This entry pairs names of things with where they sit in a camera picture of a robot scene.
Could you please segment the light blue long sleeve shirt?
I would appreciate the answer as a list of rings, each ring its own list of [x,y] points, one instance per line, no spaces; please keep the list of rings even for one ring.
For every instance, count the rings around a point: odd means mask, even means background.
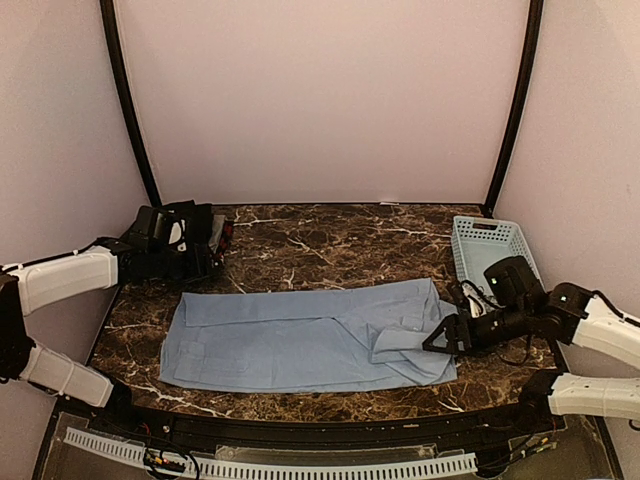
[[[368,392],[449,382],[423,341],[454,305],[429,279],[347,290],[183,294],[160,381],[233,393]]]

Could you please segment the light blue plastic basket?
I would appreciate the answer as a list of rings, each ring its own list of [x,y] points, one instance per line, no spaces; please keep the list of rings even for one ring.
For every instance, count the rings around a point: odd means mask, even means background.
[[[457,215],[451,235],[456,277],[489,291],[484,271],[511,256],[523,256],[538,280],[536,262],[520,226],[511,221]]]

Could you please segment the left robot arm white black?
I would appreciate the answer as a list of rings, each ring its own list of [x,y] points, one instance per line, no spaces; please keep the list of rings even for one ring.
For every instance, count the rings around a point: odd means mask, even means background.
[[[23,381],[102,409],[120,436],[141,427],[129,388],[31,338],[25,317],[97,290],[146,280],[188,281],[213,275],[234,233],[233,221],[193,201],[142,206],[119,237],[99,237],[67,253],[1,269],[1,381]]]

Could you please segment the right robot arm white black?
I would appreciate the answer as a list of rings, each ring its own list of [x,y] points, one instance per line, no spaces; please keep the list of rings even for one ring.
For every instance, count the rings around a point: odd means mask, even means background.
[[[639,320],[618,309],[601,291],[564,282],[544,289],[522,256],[511,256],[484,272],[494,298],[488,313],[462,311],[445,317],[423,341],[428,352],[476,356],[516,339],[542,338],[639,365]],[[522,387],[510,424],[521,434],[564,415],[626,419],[639,428],[639,381],[600,378],[543,369]]]

